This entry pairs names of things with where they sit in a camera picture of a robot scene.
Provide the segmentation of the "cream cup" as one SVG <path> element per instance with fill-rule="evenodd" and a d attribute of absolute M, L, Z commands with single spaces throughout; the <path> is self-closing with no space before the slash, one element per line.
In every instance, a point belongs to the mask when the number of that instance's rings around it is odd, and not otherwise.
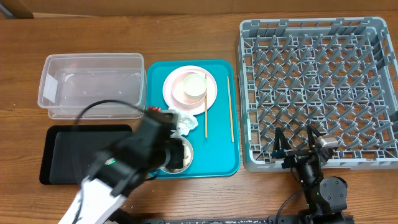
<path fill-rule="evenodd" d="M 207 83 L 204 75 L 193 73 L 183 80 L 183 92 L 190 100 L 200 100 L 207 91 Z"/>

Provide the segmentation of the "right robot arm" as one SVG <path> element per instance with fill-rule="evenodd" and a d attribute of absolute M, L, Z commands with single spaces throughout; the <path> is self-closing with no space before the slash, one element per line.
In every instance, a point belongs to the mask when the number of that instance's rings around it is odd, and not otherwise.
<path fill-rule="evenodd" d="M 334 135 L 320 133 L 308 124 L 308 149 L 292 150 L 280 128 L 275 129 L 274 147 L 271 157 L 282 159 L 282 168 L 289 169 L 300 183 L 301 189 L 290 196 L 279 208 L 275 223 L 282 221 L 284 207 L 300 194 L 304 194 L 306 210 L 301 210 L 287 223 L 354 223 L 353 217 L 344 216 L 347 209 L 347 182 L 341 177 L 325 177 L 322 165 L 338 149 L 339 143 Z"/>

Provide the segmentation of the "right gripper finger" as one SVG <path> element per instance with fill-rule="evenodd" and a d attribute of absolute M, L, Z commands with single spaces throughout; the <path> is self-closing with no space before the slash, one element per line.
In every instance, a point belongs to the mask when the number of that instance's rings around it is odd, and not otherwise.
<path fill-rule="evenodd" d="M 273 152 L 291 151 L 292 148 L 280 127 L 275 129 Z"/>
<path fill-rule="evenodd" d="M 315 149 L 320 147 L 320 144 L 316 142 L 316 138 L 315 136 L 318 138 L 320 136 L 322 136 L 322 134 L 311 124 L 308 124 L 306 126 L 307 129 L 307 137 L 308 137 L 308 146 L 309 149 Z"/>

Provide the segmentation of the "grey bowl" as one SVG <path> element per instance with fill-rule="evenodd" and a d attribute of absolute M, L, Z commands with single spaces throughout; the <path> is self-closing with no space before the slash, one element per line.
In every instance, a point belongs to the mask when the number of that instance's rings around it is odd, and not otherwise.
<path fill-rule="evenodd" d="M 182 144 L 184 146 L 183 167 L 181 169 L 169 169 L 166 167 L 161 167 L 160 169 L 168 174 L 178 174 L 178 173 L 181 173 L 181 172 L 185 171 L 186 169 L 188 169 L 190 164 L 192 163 L 193 147 L 192 147 L 191 143 L 183 136 L 173 135 L 172 137 L 179 138 L 182 140 Z"/>

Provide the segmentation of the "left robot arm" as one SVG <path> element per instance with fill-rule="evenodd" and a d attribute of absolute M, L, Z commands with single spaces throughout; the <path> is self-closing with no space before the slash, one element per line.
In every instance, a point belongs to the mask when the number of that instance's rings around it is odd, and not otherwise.
<path fill-rule="evenodd" d="M 177 121 L 175 112 L 145 111 L 135 132 L 97 154 L 60 223 L 106 223 L 149 173 L 181 169 L 184 146 L 172 136 Z"/>

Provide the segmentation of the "white napkin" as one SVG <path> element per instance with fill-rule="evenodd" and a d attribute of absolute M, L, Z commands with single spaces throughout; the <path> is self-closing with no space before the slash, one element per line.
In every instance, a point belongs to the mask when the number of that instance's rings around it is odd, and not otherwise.
<path fill-rule="evenodd" d="M 170 107 L 169 110 L 178 116 L 176 130 L 172 131 L 174 135 L 188 136 L 189 132 L 198 126 L 198 120 L 194 115 L 173 107 Z"/>

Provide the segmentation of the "red snack wrapper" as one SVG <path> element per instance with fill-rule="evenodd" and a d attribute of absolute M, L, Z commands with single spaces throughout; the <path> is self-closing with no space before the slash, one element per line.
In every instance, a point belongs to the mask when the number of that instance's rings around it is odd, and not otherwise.
<path fill-rule="evenodd" d="M 153 110 L 153 111 L 161 111 L 161 107 L 156 107 L 156 106 L 148 106 L 147 110 Z"/>

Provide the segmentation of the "wooden chopstick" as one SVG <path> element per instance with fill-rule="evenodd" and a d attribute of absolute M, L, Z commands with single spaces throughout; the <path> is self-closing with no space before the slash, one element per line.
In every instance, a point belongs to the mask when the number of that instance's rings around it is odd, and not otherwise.
<path fill-rule="evenodd" d="M 207 74 L 205 73 L 205 138 L 208 138 L 208 84 L 207 84 Z"/>
<path fill-rule="evenodd" d="M 226 79 L 227 79 L 227 89 L 228 89 L 228 104 L 229 104 L 229 121 L 230 121 L 230 128 L 231 128 L 231 142 L 234 142 L 233 112 L 232 112 L 231 89 L 230 89 L 229 76 L 227 76 Z"/>

